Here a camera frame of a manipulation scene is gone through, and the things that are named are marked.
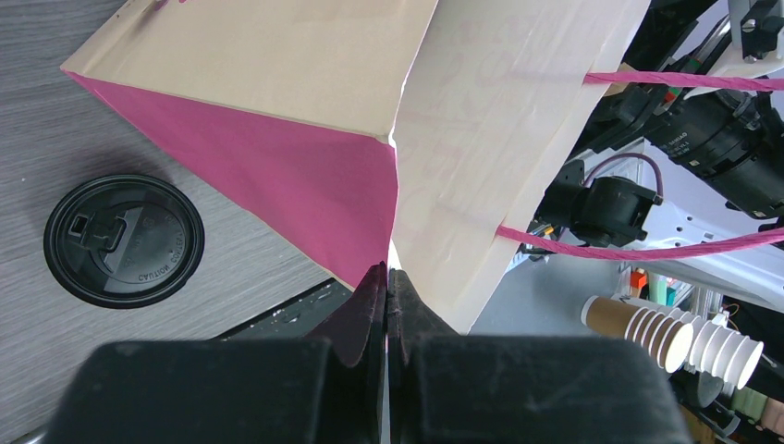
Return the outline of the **paper gift bag pink handles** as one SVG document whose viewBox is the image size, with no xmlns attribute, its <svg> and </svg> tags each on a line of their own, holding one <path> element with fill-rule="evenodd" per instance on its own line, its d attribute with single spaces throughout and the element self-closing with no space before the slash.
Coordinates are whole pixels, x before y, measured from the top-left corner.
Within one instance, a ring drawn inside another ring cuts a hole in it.
<svg viewBox="0 0 784 444">
<path fill-rule="evenodd" d="M 128 1 L 62 69 L 340 281 L 479 317 L 645 1 Z"/>
</svg>

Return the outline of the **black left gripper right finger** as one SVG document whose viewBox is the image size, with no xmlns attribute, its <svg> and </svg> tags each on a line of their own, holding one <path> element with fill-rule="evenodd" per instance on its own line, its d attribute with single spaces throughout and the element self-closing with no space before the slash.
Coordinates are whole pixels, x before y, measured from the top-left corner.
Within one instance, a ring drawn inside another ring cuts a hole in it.
<svg viewBox="0 0 784 444">
<path fill-rule="evenodd" d="M 667 378 L 597 337 L 463 336 L 402 270 L 387 287 L 395 443 L 687 443 Z"/>
</svg>

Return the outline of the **stack of black lids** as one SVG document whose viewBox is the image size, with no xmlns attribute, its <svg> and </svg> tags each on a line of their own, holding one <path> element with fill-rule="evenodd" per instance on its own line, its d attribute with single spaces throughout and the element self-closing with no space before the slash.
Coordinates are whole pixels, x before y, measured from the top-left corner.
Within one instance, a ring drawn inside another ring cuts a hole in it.
<svg viewBox="0 0 784 444">
<path fill-rule="evenodd" d="M 44 259 L 58 284 L 108 309 L 149 306 L 181 290 L 205 248 L 202 218 L 174 185 L 147 175 L 88 180 L 49 215 Z"/>
</svg>

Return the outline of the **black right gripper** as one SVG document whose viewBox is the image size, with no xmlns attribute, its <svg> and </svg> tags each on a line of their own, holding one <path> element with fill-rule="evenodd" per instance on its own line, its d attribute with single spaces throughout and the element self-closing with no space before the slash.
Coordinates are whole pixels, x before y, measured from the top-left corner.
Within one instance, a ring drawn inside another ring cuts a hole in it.
<svg viewBox="0 0 784 444">
<path fill-rule="evenodd" d="M 654 1 L 623 60 L 635 71 L 705 74 L 729 48 L 715 26 L 676 61 L 677 47 L 710 1 Z M 730 209 L 758 220 L 783 216 L 783 121 L 769 92 L 690 89 L 631 82 L 600 100 L 575 145 L 576 154 L 617 151 L 640 138 L 700 179 Z"/>
</svg>

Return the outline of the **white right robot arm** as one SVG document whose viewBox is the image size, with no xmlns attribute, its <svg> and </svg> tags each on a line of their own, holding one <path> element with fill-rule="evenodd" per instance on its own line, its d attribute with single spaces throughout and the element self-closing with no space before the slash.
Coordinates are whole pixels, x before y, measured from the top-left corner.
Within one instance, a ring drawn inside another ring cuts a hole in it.
<svg viewBox="0 0 784 444">
<path fill-rule="evenodd" d="M 708 1 L 654 1 L 535 219 L 588 258 L 639 265 L 783 307 L 783 5 L 732 1 L 681 45 Z"/>
</svg>

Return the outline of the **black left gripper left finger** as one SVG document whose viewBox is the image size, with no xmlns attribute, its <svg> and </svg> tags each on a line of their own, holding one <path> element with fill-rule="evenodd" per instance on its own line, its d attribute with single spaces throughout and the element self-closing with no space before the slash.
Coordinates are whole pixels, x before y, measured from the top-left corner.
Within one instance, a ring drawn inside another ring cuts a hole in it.
<svg viewBox="0 0 784 444">
<path fill-rule="evenodd" d="M 289 339 L 123 341 L 92 352 L 49 443 L 376 443 L 388 271 Z"/>
</svg>

